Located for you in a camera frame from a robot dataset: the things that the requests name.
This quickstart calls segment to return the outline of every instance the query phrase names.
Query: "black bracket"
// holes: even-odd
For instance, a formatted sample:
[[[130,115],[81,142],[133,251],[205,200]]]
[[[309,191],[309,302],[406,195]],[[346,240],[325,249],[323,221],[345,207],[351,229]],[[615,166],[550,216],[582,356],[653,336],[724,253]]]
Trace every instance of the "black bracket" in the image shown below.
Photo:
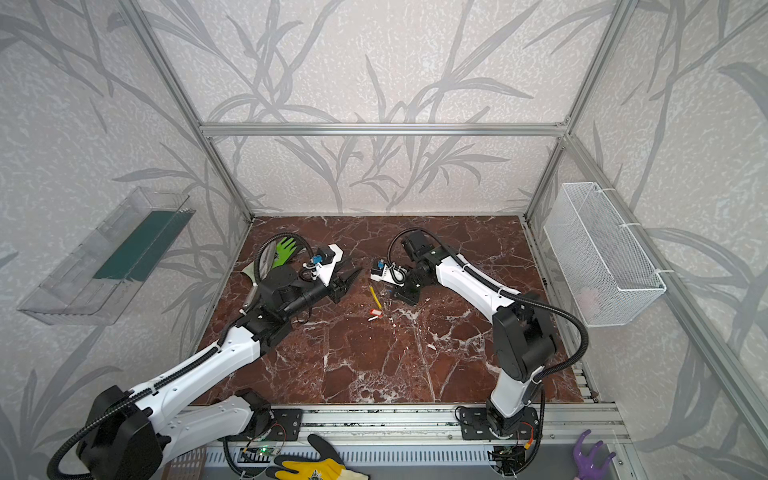
[[[301,429],[301,409],[279,409],[273,410],[275,415],[275,426],[272,427],[269,435],[264,438],[265,442],[295,442],[299,439],[299,430]]]
[[[272,421],[273,427],[270,432],[264,437],[262,442],[295,442],[299,439],[299,430],[301,429],[301,409],[273,409],[271,413],[274,417]],[[247,430],[238,435],[231,435],[229,440],[231,442],[247,442],[252,437],[252,432]]]
[[[459,426],[462,427],[462,439],[464,440],[499,440],[491,430],[491,426],[488,424],[486,418],[486,408],[477,407],[458,407],[456,409],[456,418]],[[528,423],[533,427],[534,431],[531,432],[531,428],[525,423]],[[511,439],[519,441],[528,441],[533,434],[535,435],[540,428],[538,424],[538,417],[536,409],[532,407],[524,407],[520,422],[515,426],[515,432],[512,433]]]

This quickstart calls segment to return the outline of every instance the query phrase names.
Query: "wallpaper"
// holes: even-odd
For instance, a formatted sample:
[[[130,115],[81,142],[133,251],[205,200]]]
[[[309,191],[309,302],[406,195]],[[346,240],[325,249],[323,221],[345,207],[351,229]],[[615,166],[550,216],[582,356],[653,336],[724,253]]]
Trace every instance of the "wallpaper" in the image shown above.
[[[117,6],[0,2],[0,469],[45,477],[103,389],[157,375],[197,346],[247,224]],[[112,326],[16,310],[135,187],[196,210]],[[65,465],[81,471],[79,462]]]
[[[665,9],[634,14],[576,131],[768,395],[768,2]]]
[[[203,121],[562,121],[612,0],[141,0]]]
[[[253,211],[279,215],[516,214],[554,146],[551,137],[217,140]]]
[[[570,312],[578,309],[543,227],[560,184],[586,180],[566,151],[531,216],[545,276]],[[663,296],[626,326],[592,328],[589,335],[591,387],[601,401],[619,405],[648,478],[768,478],[768,458]]]

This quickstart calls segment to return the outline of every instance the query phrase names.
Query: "pencil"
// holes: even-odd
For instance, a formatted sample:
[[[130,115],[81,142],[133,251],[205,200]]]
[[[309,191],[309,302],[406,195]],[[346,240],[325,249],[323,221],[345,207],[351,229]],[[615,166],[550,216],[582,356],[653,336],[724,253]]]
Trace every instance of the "pencil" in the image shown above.
[[[381,302],[379,302],[379,298],[376,296],[376,292],[373,291],[373,287],[369,286],[369,288],[371,289],[371,295],[373,295],[373,299],[376,301],[376,305],[379,306],[379,310],[383,311],[384,307],[382,307]]]

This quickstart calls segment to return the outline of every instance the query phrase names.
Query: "yellow glove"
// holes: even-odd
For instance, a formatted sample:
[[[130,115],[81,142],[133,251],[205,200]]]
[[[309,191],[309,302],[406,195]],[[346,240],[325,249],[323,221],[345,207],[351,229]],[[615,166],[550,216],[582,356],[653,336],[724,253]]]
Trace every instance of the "yellow glove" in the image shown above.
[[[294,470],[291,472],[275,472],[275,477],[279,480],[338,480],[342,470],[346,470],[344,465],[339,465],[335,461],[327,458],[322,462],[283,462],[284,468]]]
[[[347,470],[336,450],[318,435],[307,437],[310,445],[320,454],[320,460],[308,462],[294,455],[279,455],[277,467],[269,467],[266,476],[278,480],[367,480],[367,476]]]

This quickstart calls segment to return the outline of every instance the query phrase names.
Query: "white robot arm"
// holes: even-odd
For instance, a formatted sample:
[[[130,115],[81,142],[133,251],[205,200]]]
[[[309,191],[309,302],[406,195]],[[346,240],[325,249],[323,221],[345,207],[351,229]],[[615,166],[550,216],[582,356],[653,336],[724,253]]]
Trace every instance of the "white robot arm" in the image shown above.
[[[398,237],[414,267],[391,262],[392,247]],[[430,243],[425,233],[438,246]],[[444,245],[433,233],[418,227],[399,233],[389,245],[387,260],[374,263],[372,280],[396,286],[393,295],[409,305],[416,305],[424,286],[439,284],[455,291],[493,325],[493,344],[502,371],[487,401],[486,417],[490,431],[498,438],[514,434],[526,414],[531,414],[531,397],[548,374],[577,362],[587,349],[587,330],[570,313],[523,295],[502,285],[473,267],[463,255]],[[555,354],[554,326],[549,313],[556,313],[576,324],[581,333],[579,351],[567,361],[545,368]]]
[[[280,237],[306,241],[294,233]],[[214,405],[180,413],[190,402],[240,367],[274,348],[291,331],[291,318],[325,297],[338,303],[360,272],[337,271],[343,252],[335,245],[320,247],[300,272],[289,265],[273,268],[261,280],[248,310],[230,322],[220,338],[197,354],[148,382],[124,392],[112,386],[93,402],[87,424],[51,457],[51,480],[145,480],[160,467],[200,445],[248,432],[266,435],[273,423],[270,404],[245,390]],[[89,474],[68,475],[59,470],[73,446]]]

